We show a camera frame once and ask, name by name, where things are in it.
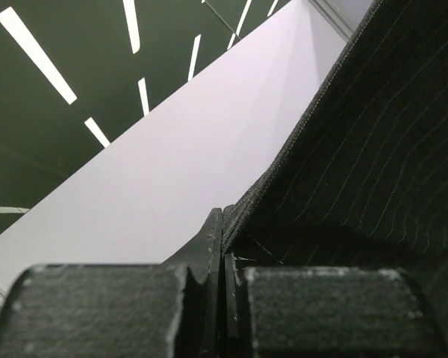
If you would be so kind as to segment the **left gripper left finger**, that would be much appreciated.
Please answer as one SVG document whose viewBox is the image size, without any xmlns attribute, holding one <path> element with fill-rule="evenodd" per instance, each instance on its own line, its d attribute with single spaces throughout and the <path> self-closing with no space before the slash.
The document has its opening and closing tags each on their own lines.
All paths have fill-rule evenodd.
<svg viewBox="0 0 448 358">
<path fill-rule="evenodd" d="M 0 357 L 217 357 L 223 212 L 161 264 L 35 265 L 0 310 Z"/>
</svg>

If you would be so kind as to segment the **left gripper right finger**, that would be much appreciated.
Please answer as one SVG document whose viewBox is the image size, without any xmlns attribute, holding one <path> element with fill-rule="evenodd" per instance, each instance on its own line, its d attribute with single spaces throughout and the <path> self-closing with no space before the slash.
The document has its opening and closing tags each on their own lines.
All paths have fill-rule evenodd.
<svg viewBox="0 0 448 358">
<path fill-rule="evenodd" d="M 229 357 L 448 357 L 418 282 L 401 269 L 259 266 L 224 259 Z"/>
</svg>

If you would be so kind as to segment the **dark pinstriped long sleeve shirt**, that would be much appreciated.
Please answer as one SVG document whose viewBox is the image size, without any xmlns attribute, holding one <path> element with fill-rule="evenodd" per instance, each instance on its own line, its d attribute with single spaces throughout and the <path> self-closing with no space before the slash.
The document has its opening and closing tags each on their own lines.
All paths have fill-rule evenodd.
<svg viewBox="0 0 448 358">
<path fill-rule="evenodd" d="M 271 166 L 225 209 L 258 264 L 401 268 L 448 344 L 448 1 L 375 1 Z"/>
</svg>

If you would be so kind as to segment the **right aluminium corner post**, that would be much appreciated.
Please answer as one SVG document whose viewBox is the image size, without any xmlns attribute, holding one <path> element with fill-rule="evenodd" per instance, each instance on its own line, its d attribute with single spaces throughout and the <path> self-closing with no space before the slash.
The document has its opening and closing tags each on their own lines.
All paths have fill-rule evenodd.
<svg viewBox="0 0 448 358">
<path fill-rule="evenodd" d="M 309 0 L 309 2 L 344 40 L 350 40 L 354 30 L 332 1 Z"/>
</svg>

